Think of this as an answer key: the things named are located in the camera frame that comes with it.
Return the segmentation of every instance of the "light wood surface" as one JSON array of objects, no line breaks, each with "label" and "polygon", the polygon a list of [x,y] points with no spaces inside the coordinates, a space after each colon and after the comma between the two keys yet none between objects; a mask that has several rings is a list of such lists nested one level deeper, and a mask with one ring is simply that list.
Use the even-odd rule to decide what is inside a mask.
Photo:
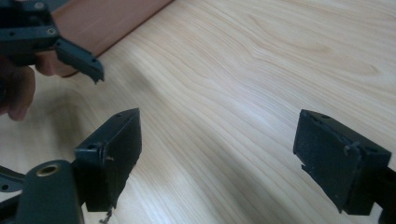
[{"label": "light wood surface", "polygon": [[37,75],[27,119],[0,118],[0,162],[71,161],[139,107],[143,153],[110,223],[376,223],[377,205],[338,214],[292,146],[309,109],[396,153],[395,15],[391,0],[176,0],[100,58],[106,82]]}]

